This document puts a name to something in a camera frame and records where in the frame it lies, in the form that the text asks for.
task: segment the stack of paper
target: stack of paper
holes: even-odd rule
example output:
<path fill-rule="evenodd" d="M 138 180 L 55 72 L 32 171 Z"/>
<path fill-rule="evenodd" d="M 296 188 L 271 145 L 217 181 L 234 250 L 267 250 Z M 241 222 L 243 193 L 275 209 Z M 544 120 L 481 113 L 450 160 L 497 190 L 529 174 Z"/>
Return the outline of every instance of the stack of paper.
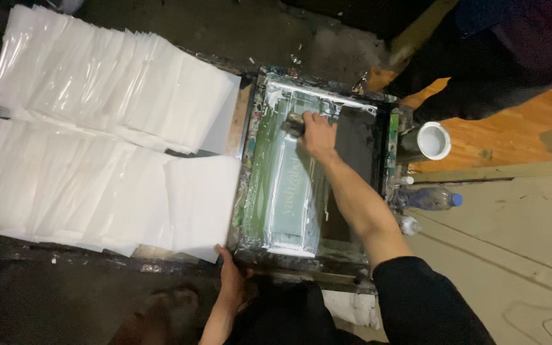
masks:
<path fill-rule="evenodd" d="M 129 256 L 139 244 L 215 262 L 240 161 L 176 158 L 42 121 L 0 119 L 0 234 Z"/>
<path fill-rule="evenodd" d="M 158 35 L 16 5 L 0 56 L 0 108 L 195 153 L 239 80 Z"/>

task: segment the black sleeve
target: black sleeve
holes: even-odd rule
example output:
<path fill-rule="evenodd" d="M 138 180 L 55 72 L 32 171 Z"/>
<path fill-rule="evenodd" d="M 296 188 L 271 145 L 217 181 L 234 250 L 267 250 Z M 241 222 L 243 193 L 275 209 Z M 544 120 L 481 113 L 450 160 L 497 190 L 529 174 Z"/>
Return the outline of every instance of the black sleeve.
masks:
<path fill-rule="evenodd" d="M 373 279 L 391 344 L 495 344 L 453 283 L 423 259 L 382 262 Z"/>

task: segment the person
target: person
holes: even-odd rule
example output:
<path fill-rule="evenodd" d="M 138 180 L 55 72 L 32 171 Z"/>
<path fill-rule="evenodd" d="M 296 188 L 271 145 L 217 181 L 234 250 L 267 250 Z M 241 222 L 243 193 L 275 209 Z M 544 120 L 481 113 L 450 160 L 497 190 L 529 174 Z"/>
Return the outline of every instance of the person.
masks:
<path fill-rule="evenodd" d="M 303 119 L 300 145 L 323 165 L 342 216 L 363 242 L 390 343 L 494 344 L 450 280 L 412 253 L 384 200 L 340 159 L 334 149 L 337 125 L 318 113 L 304 112 Z M 231 254 L 219 252 L 221 290 L 200 345 L 365 343 L 336 329 L 320 289 L 310 283 L 259 296 L 237 315 L 245 279 Z"/>
<path fill-rule="evenodd" d="M 405 98 L 447 77 L 416 125 L 483 119 L 552 88 L 552 1 L 461 0 L 385 92 Z"/>

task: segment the blue bottle cap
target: blue bottle cap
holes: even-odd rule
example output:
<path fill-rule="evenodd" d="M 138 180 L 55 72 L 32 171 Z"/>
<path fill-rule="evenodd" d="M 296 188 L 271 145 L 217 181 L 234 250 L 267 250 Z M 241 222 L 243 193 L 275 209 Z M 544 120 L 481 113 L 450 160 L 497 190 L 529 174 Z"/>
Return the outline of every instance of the blue bottle cap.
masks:
<path fill-rule="evenodd" d="M 451 195 L 451 204 L 453 204 L 453 206 L 461 206 L 461 204 L 463 203 L 464 203 L 464 197 L 461 196 L 461 194 L 453 193 Z"/>

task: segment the forearm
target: forearm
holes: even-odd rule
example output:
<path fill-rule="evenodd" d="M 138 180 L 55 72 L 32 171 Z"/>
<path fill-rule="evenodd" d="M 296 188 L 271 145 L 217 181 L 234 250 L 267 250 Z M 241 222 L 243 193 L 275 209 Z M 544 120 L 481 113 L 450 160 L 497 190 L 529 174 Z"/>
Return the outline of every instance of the forearm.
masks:
<path fill-rule="evenodd" d="M 220 294 L 217 302 L 212 307 L 212 312 L 208 318 L 199 345 L 221 345 L 223 344 L 234 326 L 235 312 L 238 309 L 238 303 L 231 298 Z"/>
<path fill-rule="evenodd" d="M 412 255 L 385 201 L 333 152 L 321 157 L 335 201 L 344 219 L 363 241 L 374 269 L 391 258 Z"/>

